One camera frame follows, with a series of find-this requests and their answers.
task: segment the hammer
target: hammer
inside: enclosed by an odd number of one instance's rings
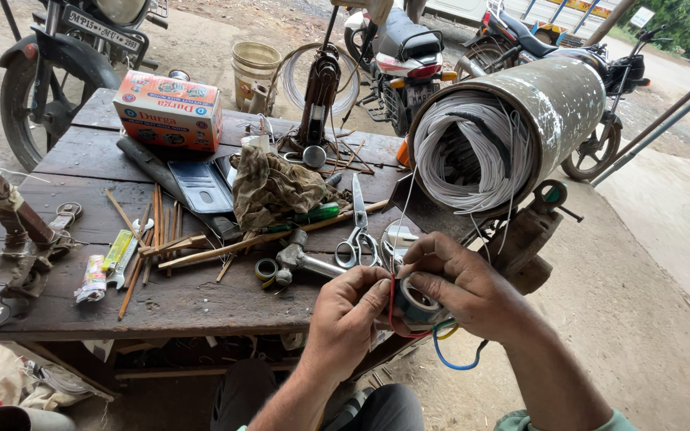
[[[276,274],[276,282],[278,284],[289,286],[292,283],[292,271],[297,269],[306,269],[330,279],[345,273],[345,270],[339,266],[334,266],[306,255],[302,250],[305,240],[307,240],[307,233],[305,231],[293,230],[287,239],[289,245],[276,255],[276,262],[281,267]]]

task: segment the signboard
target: signboard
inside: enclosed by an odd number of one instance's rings
[[[653,16],[654,12],[651,12],[647,8],[640,8],[630,20],[630,24],[643,28],[646,26],[648,20]]]

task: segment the forearm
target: forearm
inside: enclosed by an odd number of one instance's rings
[[[286,383],[254,417],[248,431],[313,431],[336,387],[337,382],[301,361]]]
[[[533,426],[581,431],[611,419],[609,405],[544,322],[538,320],[521,342],[504,347]]]

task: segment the sleeve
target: sleeve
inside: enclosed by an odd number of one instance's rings
[[[497,421],[494,431],[540,431],[531,425],[531,417],[526,410],[518,410],[504,415]],[[625,416],[614,409],[611,419],[593,431],[637,431]]]

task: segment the license plate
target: license plate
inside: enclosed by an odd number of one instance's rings
[[[105,25],[95,21],[90,15],[85,14],[82,12],[82,10],[71,5],[68,5],[65,8],[63,22],[84,32],[100,36],[102,39],[105,39],[113,44],[120,45],[124,49],[134,53],[138,53],[143,45],[143,43],[138,39],[106,27]]]
[[[409,107],[418,107],[423,104],[430,96],[440,89],[439,83],[429,83],[417,87],[409,87],[406,92],[406,101]]]

